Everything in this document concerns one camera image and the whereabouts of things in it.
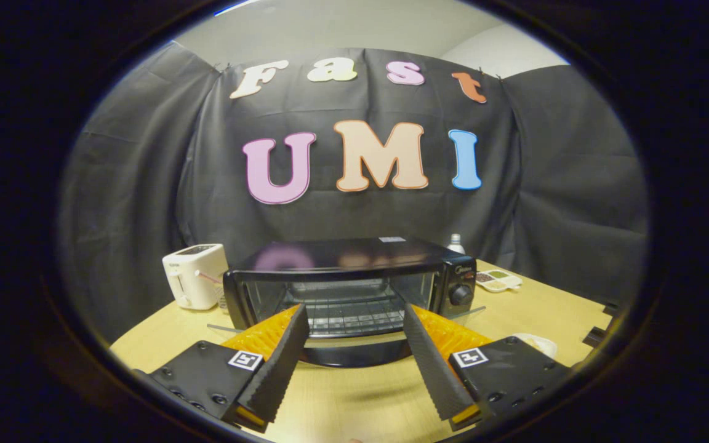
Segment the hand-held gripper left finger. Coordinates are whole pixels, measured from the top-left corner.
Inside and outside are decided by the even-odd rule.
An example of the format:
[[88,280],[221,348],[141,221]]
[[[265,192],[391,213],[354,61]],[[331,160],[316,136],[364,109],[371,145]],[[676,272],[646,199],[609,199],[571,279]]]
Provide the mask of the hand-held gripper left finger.
[[222,344],[199,340],[136,377],[208,420],[262,433],[276,419],[309,333],[306,306],[294,305]]

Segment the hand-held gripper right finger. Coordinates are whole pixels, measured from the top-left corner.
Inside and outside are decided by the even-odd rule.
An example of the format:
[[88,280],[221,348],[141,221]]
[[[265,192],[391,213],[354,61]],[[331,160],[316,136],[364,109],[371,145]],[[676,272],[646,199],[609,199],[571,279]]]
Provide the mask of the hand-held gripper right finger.
[[549,401],[571,376],[568,365],[526,340],[491,340],[410,303],[403,331],[437,415],[453,431],[513,421]]

